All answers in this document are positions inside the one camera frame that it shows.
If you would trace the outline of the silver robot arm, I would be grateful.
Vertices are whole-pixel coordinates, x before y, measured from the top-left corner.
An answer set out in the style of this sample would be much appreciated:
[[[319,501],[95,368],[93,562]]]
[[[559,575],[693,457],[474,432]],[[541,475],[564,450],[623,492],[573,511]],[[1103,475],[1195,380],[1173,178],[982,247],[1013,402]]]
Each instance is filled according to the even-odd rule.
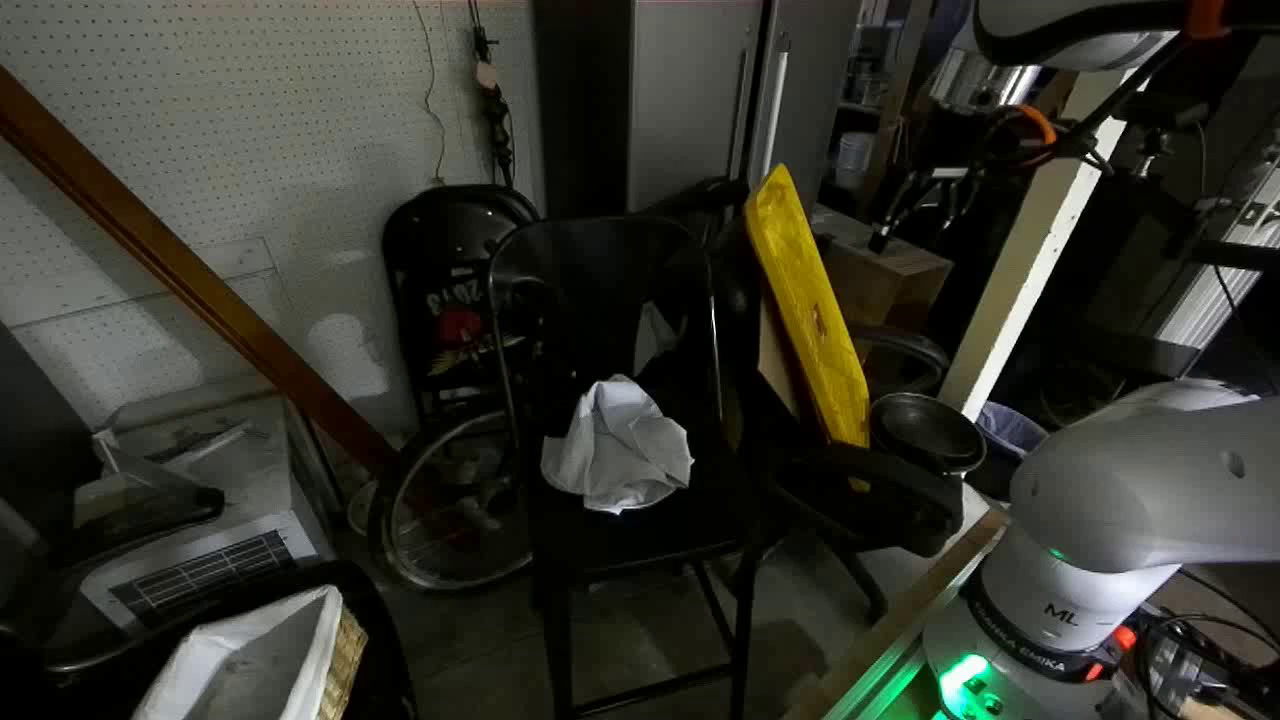
[[[1280,0],[974,0],[966,48],[1143,83],[1192,44],[1275,23]],[[1275,397],[1181,380],[1042,438],[1005,535],[925,627],[945,720],[1098,720],[1143,599],[1190,562],[1275,561],[1275,422]]]

